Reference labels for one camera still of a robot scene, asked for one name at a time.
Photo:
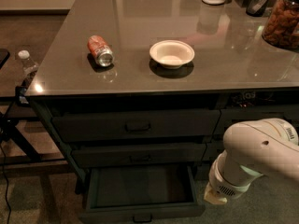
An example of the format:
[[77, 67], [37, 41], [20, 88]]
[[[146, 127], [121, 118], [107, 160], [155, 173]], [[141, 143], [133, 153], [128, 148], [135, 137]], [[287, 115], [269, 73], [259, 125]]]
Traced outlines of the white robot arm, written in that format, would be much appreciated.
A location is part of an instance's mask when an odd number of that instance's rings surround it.
[[223, 146], [208, 174], [205, 201], [225, 204], [237, 199], [264, 175], [299, 184], [298, 134], [286, 120], [238, 122], [225, 131]]

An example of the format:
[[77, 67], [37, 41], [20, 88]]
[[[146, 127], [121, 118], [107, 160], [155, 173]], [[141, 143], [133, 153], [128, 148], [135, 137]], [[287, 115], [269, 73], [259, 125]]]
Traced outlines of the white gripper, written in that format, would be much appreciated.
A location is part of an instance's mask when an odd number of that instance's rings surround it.
[[220, 154], [209, 171], [204, 200], [215, 205], [227, 204], [227, 200], [241, 197], [261, 176], [234, 161], [230, 155]]

